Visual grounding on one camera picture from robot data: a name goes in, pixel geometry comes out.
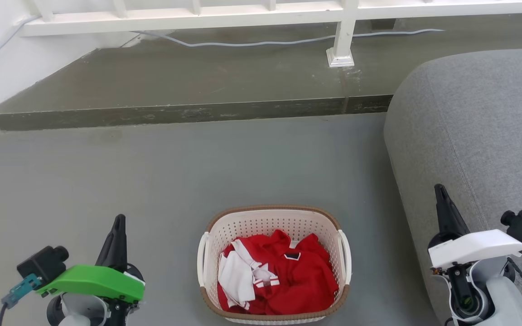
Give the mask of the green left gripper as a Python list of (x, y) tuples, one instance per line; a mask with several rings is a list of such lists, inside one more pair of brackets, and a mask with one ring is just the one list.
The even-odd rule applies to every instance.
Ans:
[(128, 241), (126, 217), (119, 214), (93, 265), (74, 265), (36, 293), (56, 295), (76, 293), (108, 299), (118, 299), (130, 304), (144, 299), (145, 283), (126, 273), (128, 268)]

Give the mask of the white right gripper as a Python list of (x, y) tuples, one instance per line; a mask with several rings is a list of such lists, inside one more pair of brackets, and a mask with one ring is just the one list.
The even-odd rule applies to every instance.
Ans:
[(431, 270), (513, 254), (522, 255), (522, 243), (501, 230), (470, 233), (460, 211), (443, 184), (434, 185), (438, 233), (429, 241)]

